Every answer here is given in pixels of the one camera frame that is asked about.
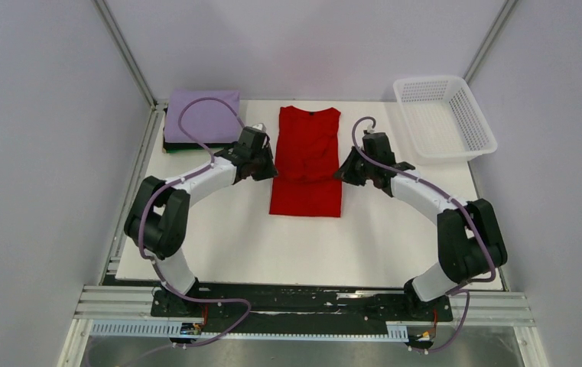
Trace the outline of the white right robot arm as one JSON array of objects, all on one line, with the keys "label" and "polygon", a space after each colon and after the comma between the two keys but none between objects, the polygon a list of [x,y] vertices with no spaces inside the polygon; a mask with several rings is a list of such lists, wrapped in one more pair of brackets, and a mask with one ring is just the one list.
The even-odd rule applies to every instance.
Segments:
[{"label": "white right robot arm", "polygon": [[437,261],[405,284],[403,308],[413,319],[426,317],[434,300],[474,281],[492,281],[508,252],[492,204],[465,201],[421,178],[408,162],[398,162],[389,138],[367,131],[334,174],[346,184],[371,182],[387,196],[407,203],[437,230]]}]

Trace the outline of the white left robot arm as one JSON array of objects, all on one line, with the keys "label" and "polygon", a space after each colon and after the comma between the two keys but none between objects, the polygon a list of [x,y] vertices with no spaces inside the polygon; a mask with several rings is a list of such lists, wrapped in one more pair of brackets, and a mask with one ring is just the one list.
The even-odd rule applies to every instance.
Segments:
[{"label": "white left robot arm", "polygon": [[167,179],[146,177],[124,224],[124,233],[150,261],[171,306],[183,316],[200,308],[197,277],[182,249],[190,209],[218,190],[242,180],[268,180],[278,174],[270,138],[263,124],[246,126],[239,139],[210,155],[203,166]]}]

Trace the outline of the red t shirt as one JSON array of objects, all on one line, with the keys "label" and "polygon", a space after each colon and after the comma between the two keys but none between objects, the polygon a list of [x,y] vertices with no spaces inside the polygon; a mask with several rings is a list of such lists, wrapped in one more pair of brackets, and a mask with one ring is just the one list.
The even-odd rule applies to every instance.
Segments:
[{"label": "red t shirt", "polygon": [[340,167],[340,116],[335,108],[316,112],[280,108],[271,215],[341,217],[343,186],[334,177]]}]

